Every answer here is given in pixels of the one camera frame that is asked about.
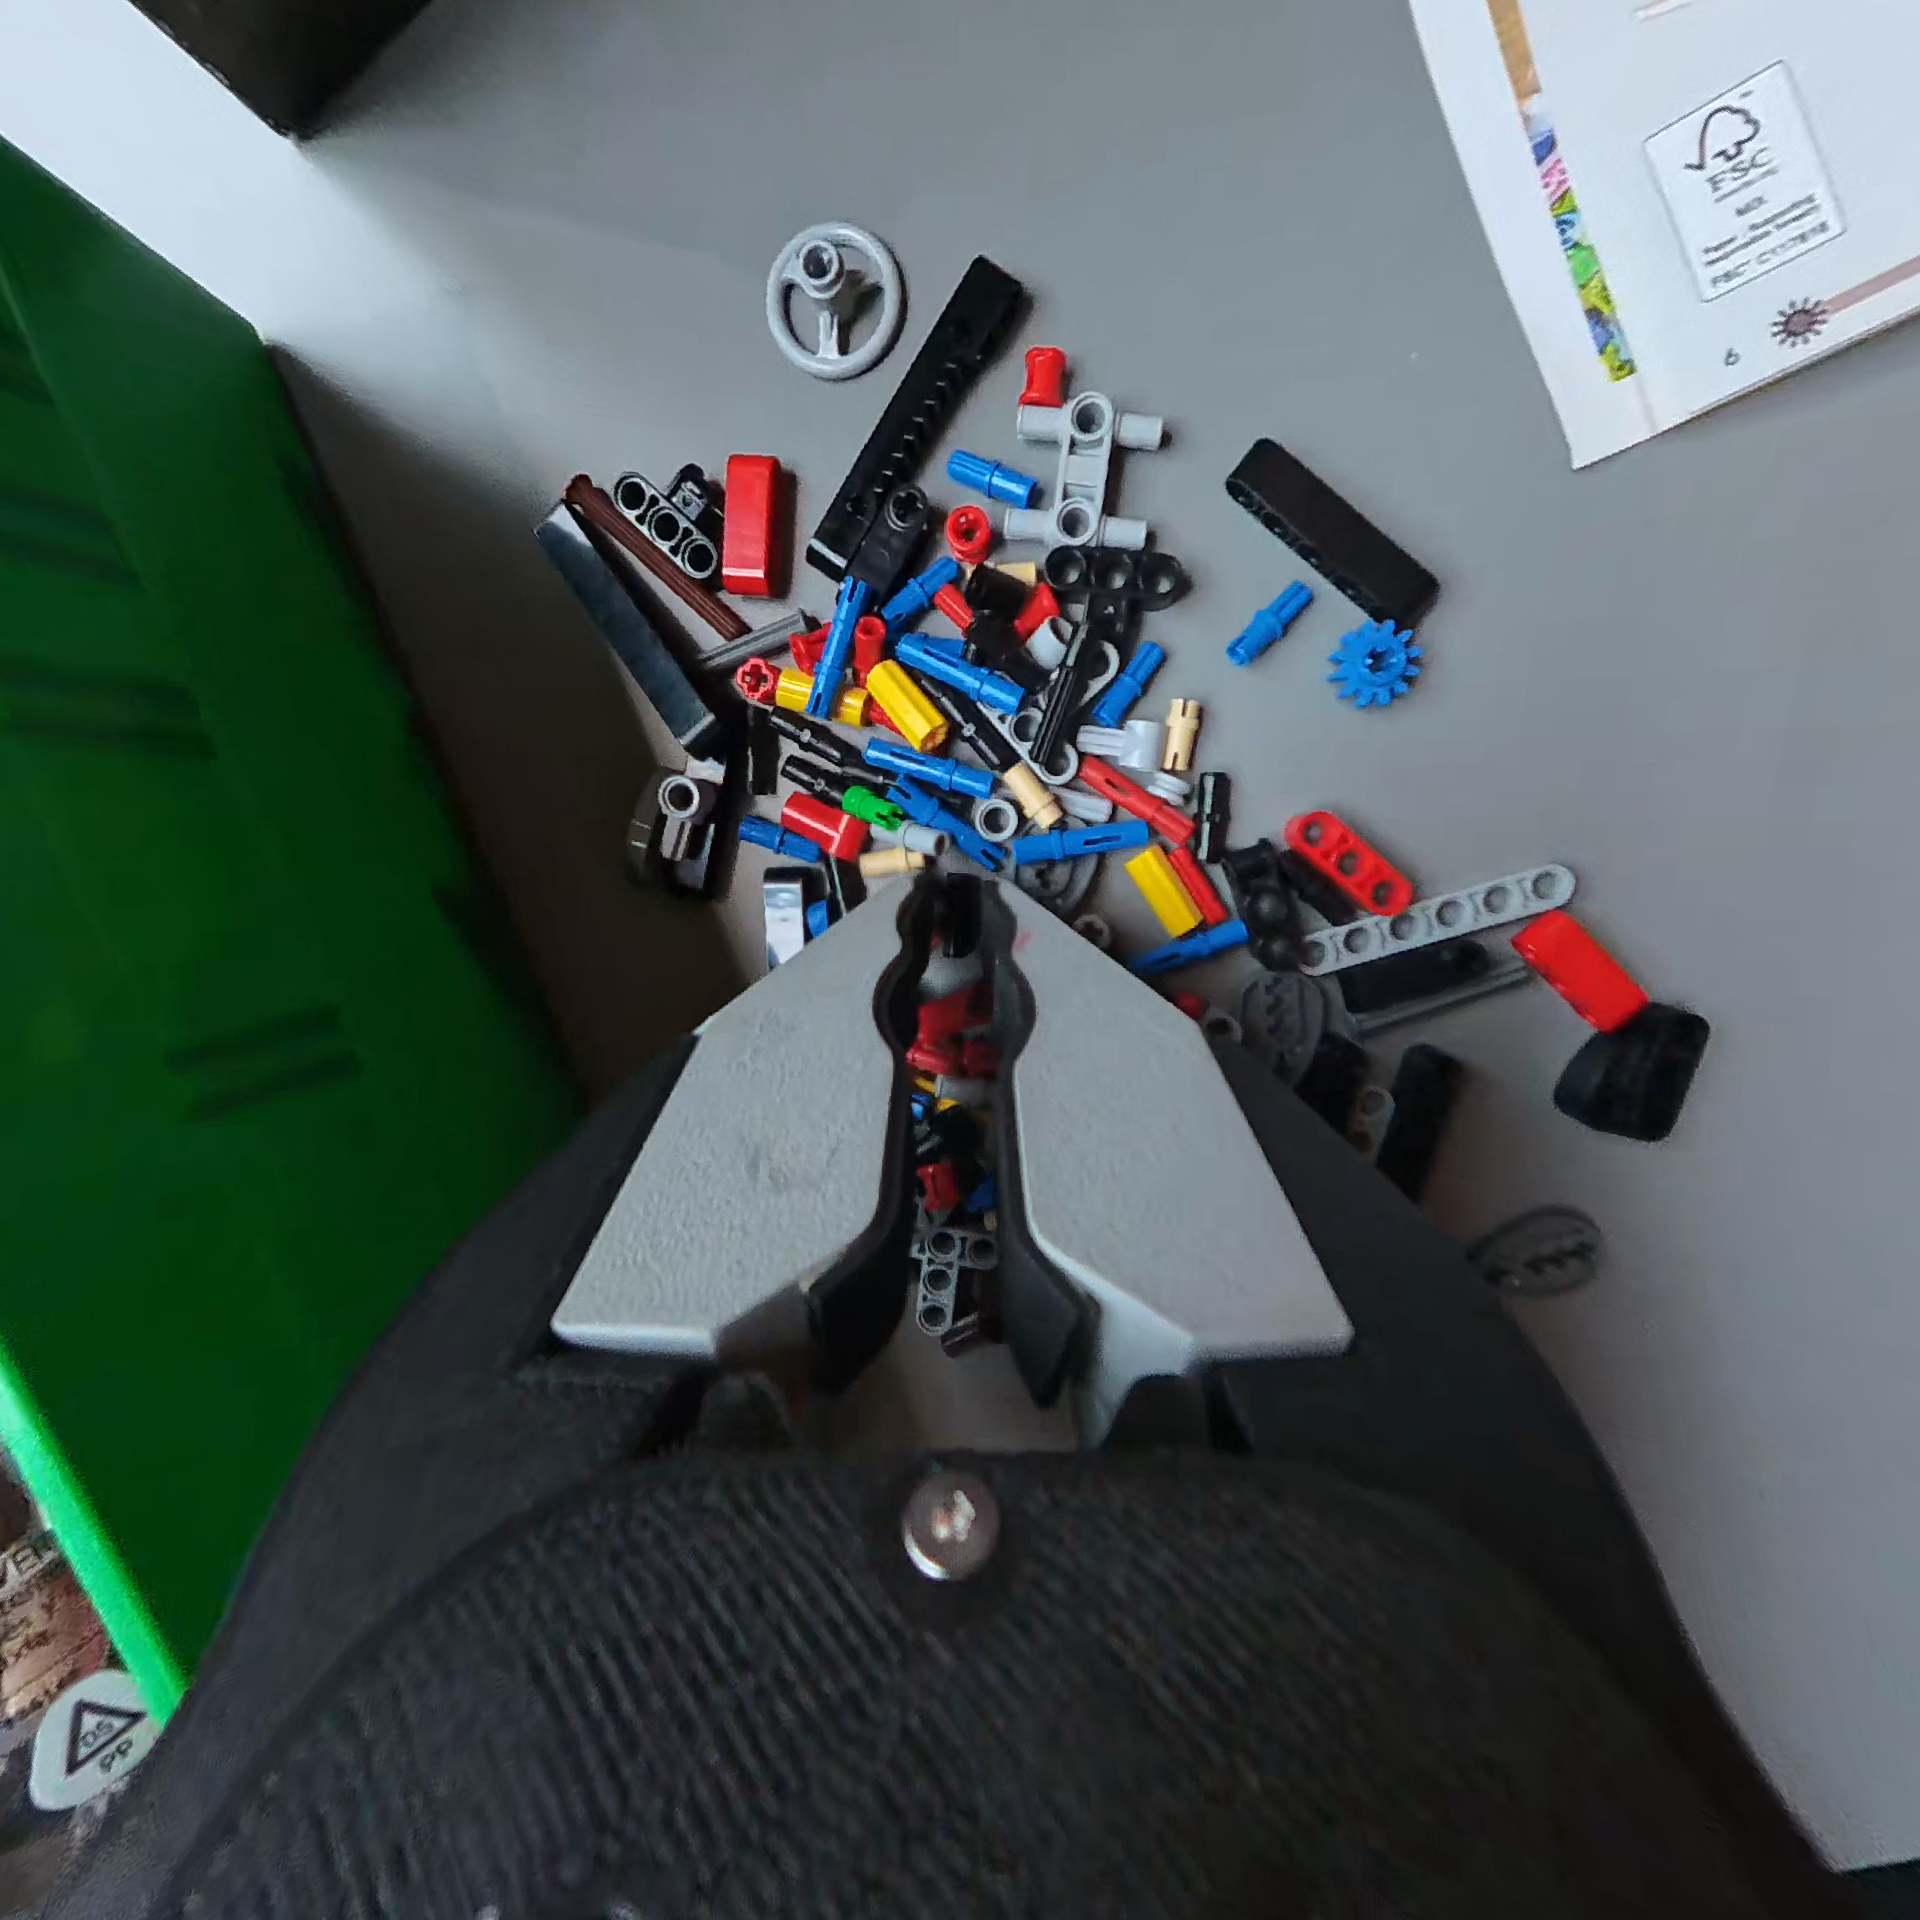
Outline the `lego instruction booklet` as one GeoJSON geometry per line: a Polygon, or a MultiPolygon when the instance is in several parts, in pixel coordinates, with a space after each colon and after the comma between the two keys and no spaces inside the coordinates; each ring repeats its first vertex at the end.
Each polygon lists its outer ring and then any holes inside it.
{"type": "Polygon", "coordinates": [[[1915,315],[1915,3],[1414,3],[1572,467],[1915,315]]]}

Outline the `clear plastic bag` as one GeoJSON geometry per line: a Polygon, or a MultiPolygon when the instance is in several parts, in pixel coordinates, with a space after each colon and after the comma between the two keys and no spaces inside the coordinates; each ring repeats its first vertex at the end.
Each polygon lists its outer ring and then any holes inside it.
{"type": "Polygon", "coordinates": [[[5,1854],[60,1834],[152,1750],[159,1727],[55,1534],[3,1461],[5,1854]]]}

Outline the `red curved lego brick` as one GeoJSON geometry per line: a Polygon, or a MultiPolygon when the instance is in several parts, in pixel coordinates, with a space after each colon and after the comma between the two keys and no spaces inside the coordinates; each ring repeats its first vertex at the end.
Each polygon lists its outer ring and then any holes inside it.
{"type": "Polygon", "coordinates": [[[789,592],[792,475],[768,453],[731,453],[725,467],[723,587],[776,601],[789,592]]]}

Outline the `pile of mixed lego pieces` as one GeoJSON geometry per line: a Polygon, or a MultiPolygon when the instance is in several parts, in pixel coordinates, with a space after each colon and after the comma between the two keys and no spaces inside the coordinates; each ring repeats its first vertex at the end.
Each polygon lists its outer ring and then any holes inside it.
{"type": "Polygon", "coordinates": [[[701,469],[670,490],[639,473],[566,485],[539,547],[687,760],[639,809],[645,877],[703,888],[731,750],[768,737],[783,750],[782,809],[738,817],[735,835],[787,866],[860,864],[872,881],[956,854],[992,879],[1074,885],[1125,858],[1167,936],[1151,977],[1237,946],[1298,973],[1298,904],[1366,917],[1284,846],[1231,848],[1228,779],[1192,773],[1199,709],[1173,704],[1163,723],[1140,709],[1163,651],[1139,621],[1189,578],[1140,522],[1106,515],[1106,490],[1112,453],[1158,449],[1163,421],[1069,391],[1068,376],[1062,351],[1023,352],[1018,435],[1058,453],[1056,479],[952,450],[966,499],[940,558],[904,567],[931,528],[908,482],[819,630],[744,632],[712,597],[725,487],[701,469]]]}

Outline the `long light grey lego beam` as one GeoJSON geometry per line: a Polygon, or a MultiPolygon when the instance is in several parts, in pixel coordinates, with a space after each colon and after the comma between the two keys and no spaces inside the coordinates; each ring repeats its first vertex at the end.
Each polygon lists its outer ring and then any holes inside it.
{"type": "Polygon", "coordinates": [[[1494,929],[1567,907],[1578,897],[1570,866],[1550,862],[1535,870],[1483,881],[1471,888],[1408,904],[1397,915],[1356,919],[1341,927],[1311,929],[1300,945],[1298,973],[1333,977],[1380,963],[1390,955],[1470,941],[1494,929]]]}

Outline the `red lego panel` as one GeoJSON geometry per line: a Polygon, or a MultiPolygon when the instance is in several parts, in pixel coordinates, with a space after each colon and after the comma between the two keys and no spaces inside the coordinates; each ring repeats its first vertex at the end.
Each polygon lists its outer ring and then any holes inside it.
{"type": "Polygon", "coordinates": [[[1566,907],[1527,921],[1511,946],[1598,1033],[1616,1033],[1648,1009],[1642,983],[1566,907]]]}

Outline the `grey oval lego plate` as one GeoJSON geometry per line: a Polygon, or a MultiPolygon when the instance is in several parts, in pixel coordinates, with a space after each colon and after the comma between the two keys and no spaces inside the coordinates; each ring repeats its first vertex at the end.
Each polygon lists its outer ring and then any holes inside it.
{"type": "Polygon", "coordinates": [[[1603,1254],[1594,1216],[1559,1206],[1511,1216],[1467,1247],[1475,1273],[1508,1298],[1551,1298],[1594,1285],[1603,1254]]]}

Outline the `green plastic bin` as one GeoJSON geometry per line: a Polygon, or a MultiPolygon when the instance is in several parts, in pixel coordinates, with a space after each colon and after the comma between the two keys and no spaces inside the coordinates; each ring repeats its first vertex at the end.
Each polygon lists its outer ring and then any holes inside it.
{"type": "Polygon", "coordinates": [[[167,1715],[578,1107],[267,347],[3,171],[5,1443],[167,1715]]]}

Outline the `blue lego gear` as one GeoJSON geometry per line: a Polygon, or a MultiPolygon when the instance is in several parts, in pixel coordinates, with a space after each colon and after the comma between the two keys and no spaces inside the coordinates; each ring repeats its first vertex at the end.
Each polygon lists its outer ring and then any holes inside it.
{"type": "Polygon", "coordinates": [[[1327,665],[1327,683],[1341,702],[1378,712],[1413,694],[1424,673],[1424,647],[1394,621],[1366,621],[1341,639],[1327,665]]]}

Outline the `grey lego steering wheel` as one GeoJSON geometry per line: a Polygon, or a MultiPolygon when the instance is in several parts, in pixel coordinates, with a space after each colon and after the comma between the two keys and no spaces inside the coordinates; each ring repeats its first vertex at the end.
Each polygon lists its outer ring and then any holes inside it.
{"type": "Polygon", "coordinates": [[[776,254],[763,315],[790,368],[821,383],[850,383],[872,374],[895,345],[904,278],[872,231],[814,224],[776,254]]]}

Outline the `black lego set box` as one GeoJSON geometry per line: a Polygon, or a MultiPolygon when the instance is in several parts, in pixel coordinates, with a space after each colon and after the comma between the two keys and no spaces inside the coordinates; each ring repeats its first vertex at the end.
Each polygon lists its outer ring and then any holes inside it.
{"type": "Polygon", "coordinates": [[[267,129],[311,137],[427,3],[133,3],[267,129]]]}

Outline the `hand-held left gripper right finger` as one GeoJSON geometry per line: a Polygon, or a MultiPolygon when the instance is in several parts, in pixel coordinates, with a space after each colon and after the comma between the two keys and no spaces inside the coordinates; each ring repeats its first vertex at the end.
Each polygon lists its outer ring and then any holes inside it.
{"type": "Polygon", "coordinates": [[[978,898],[999,1318],[1030,1399],[1098,1450],[1142,1382],[1347,1353],[1352,1321],[1202,1027],[1018,888],[978,898]]]}

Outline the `black curved lego panel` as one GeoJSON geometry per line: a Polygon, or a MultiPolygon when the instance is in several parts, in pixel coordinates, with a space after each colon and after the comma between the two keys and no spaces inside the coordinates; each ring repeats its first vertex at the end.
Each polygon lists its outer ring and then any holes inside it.
{"type": "Polygon", "coordinates": [[[1567,1059],[1551,1105],[1595,1135],[1661,1144],[1690,1103],[1709,1041],[1707,1018],[1651,1000],[1567,1059]]]}

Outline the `long black holed lego beam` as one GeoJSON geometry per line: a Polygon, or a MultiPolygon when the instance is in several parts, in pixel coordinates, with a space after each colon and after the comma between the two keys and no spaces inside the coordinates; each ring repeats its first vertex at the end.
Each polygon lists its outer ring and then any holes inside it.
{"type": "Polygon", "coordinates": [[[807,566],[842,584],[890,494],[911,482],[1026,306],[1018,278],[973,256],[925,343],[807,543],[807,566]]]}

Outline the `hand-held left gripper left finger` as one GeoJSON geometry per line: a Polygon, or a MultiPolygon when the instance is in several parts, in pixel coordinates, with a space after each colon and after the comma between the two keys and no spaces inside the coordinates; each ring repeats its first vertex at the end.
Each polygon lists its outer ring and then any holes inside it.
{"type": "Polygon", "coordinates": [[[554,1312],[572,1349],[802,1360],[847,1389],[904,1309],[908,1075],[934,877],[885,882],[692,1043],[554,1312]]]}

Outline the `red three-hole lego beam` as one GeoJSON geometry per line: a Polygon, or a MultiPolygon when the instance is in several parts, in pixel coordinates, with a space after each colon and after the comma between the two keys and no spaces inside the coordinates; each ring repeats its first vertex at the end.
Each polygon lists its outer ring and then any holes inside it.
{"type": "Polygon", "coordinates": [[[1282,833],[1287,854],[1366,917],[1392,919],[1418,898],[1392,859],[1325,809],[1293,814],[1282,833]]]}

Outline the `short black lego beam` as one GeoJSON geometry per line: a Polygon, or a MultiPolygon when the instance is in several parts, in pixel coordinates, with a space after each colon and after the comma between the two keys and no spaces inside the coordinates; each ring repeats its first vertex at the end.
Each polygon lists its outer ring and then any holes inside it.
{"type": "Polygon", "coordinates": [[[1439,586],[1428,567],[1282,443],[1258,439],[1222,487],[1370,621],[1418,632],[1432,610],[1439,586]]]}

